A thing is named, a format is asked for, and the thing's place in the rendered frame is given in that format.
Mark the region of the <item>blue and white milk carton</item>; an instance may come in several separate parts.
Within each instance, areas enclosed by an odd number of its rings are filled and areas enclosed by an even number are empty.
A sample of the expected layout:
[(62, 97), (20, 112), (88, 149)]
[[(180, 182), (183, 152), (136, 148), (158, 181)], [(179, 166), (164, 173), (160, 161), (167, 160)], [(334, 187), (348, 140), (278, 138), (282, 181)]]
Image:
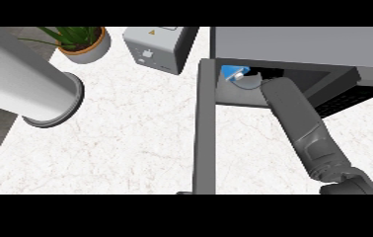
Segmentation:
[(231, 82), (241, 80), (250, 71), (251, 71), (251, 68), (248, 66), (239, 66), (239, 65), (222, 66), (225, 79)]

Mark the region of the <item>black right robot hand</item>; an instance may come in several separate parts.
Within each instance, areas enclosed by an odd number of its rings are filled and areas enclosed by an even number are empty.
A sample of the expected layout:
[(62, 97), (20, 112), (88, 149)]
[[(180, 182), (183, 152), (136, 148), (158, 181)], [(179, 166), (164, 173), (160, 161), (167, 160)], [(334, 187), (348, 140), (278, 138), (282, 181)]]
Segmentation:
[(256, 82), (261, 83), (264, 80), (272, 80), (285, 76), (285, 70), (281, 68), (253, 67), (245, 74)]

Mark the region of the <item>dark grey microwave door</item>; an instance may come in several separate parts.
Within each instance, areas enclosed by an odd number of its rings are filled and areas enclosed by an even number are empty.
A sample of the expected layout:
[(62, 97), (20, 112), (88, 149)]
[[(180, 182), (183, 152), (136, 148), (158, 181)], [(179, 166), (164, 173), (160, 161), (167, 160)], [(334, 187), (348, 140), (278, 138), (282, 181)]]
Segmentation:
[(216, 62), (198, 65), (192, 193), (216, 194)]

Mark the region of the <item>grey toaster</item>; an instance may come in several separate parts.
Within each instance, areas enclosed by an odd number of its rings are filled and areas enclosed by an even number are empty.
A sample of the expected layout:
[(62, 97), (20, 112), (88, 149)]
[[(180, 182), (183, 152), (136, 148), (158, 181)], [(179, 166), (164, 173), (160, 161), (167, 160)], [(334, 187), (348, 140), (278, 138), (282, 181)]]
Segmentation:
[(129, 27), (123, 34), (138, 64), (180, 75), (200, 27)]

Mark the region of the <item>grey microwave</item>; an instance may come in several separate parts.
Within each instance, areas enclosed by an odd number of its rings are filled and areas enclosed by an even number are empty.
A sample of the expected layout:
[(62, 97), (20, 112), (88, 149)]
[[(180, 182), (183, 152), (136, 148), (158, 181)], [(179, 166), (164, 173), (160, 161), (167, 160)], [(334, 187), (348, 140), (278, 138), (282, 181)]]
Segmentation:
[[(373, 27), (214, 27), (216, 65), (281, 68), (322, 117), (373, 100)], [(217, 79), (220, 105), (267, 108), (253, 78)]]

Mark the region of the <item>green plant in grey pot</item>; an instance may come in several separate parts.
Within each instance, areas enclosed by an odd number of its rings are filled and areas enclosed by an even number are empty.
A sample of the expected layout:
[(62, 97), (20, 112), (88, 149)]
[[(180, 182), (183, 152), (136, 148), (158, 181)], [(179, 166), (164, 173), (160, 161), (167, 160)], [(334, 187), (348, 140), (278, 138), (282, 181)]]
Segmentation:
[(55, 41), (36, 39), (34, 42), (54, 45), (71, 62), (89, 64), (98, 61), (111, 48), (111, 35), (105, 27), (58, 27), (54, 31), (48, 27), (40, 30)]

